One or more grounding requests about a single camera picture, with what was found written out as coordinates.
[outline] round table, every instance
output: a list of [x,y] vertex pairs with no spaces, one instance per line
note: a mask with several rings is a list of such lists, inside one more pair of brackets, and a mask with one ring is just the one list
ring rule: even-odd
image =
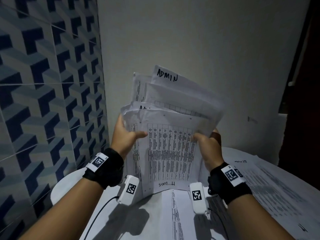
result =
[[[285,174],[288,180],[294,179],[300,184],[300,187],[302,185],[302,190],[305,190],[305,192],[302,192],[303,194],[313,192],[310,197],[314,197],[315,199],[320,198],[320,192],[318,190],[315,191],[315,189],[306,182],[271,163],[259,159],[257,156],[252,156],[248,153],[227,147],[222,148],[222,154],[226,161],[228,161],[228,159],[236,158],[239,160],[246,159],[252,162],[254,162],[254,160],[260,160],[260,163],[266,167]],[[85,170],[86,168],[82,168],[70,173],[55,185],[50,195],[53,205],[56,204],[82,178]],[[115,186],[108,187],[104,190],[80,239],[84,238],[98,211],[110,198],[117,195],[119,188],[119,186]],[[160,239],[159,226],[162,212],[161,197],[162,192],[156,193],[129,207],[118,204],[116,200],[110,201],[94,222],[87,236],[87,240],[119,239],[120,237],[122,240]]]

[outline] left hand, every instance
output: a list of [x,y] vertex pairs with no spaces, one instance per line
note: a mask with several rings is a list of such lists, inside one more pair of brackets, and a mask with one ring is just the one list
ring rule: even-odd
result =
[[110,148],[114,149],[120,154],[122,159],[125,160],[135,141],[139,138],[144,138],[147,135],[148,133],[144,131],[127,131],[123,124],[122,115],[120,114],[114,126]]

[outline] handwritten word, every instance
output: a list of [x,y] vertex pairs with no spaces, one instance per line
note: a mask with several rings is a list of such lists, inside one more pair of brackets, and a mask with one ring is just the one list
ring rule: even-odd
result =
[[159,184],[159,187],[163,186],[163,185],[174,185],[174,184],[175,184],[174,181],[172,181],[171,183],[170,182],[164,182],[164,183]]
[[[164,77],[165,78],[168,78],[168,79],[170,79],[170,81],[172,80],[172,75],[170,75],[169,73],[167,73],[167,72],[163,72],[163,71],[161,71],[160,69],[158,70],[158,73],[157,73],[157,76],[159,76],[159,77],[162,77],[164,75]],[[178,74],[177,74],[177,78],[174,76],[173,77],[173,81],[175,82],[175,81],[177,81],[178,80]]]

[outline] cable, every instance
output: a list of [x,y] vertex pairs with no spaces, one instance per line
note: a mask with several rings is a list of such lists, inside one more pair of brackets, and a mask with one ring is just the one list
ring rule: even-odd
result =
[[113,199],[118,199],[118,198],[119,198],[119,196],[115,196],[115,197],[111,198],[110,200],[108,200],[108,202],[105,203],[104,206],[102,206],[102,208],[99,210],[98,214],[97,214],[96,217],[94,218],[93,222],[91,223],[91,225],[90,225],[90,227],[89,227],[89,230],[87,231],[87,234],[85,235],[85,237],[84,237],[83,240],[86,240],[86,238],[87,238],[87,236],[88,236],[88,233],[89,233],[92,225],[94,224],[94,221],[97,219],[98,215],[99,215],[100,212],[103,210],[103,208],[104,208],[111,200],[113,200]]
[[226,227],[224,226],[223,221],[222,221],[221,217],[219,216],[219,214],[218,214],[215,210],[213,210],[213,209],[208,208],[208,210],[212,211],[213,213],[215,213],[215,214],[218,216],[218,218],[220,219],[221,224],[222,224],[222,226],[223,226],[224,232],[226,233],[226,238],[227,238],[227,240],[229,240],[229,236],[228,236]]

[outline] tiled wall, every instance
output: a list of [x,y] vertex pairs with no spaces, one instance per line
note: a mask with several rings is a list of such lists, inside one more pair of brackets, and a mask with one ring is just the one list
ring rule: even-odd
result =
[[96,0],[0,0],[0,239],[108,147]]

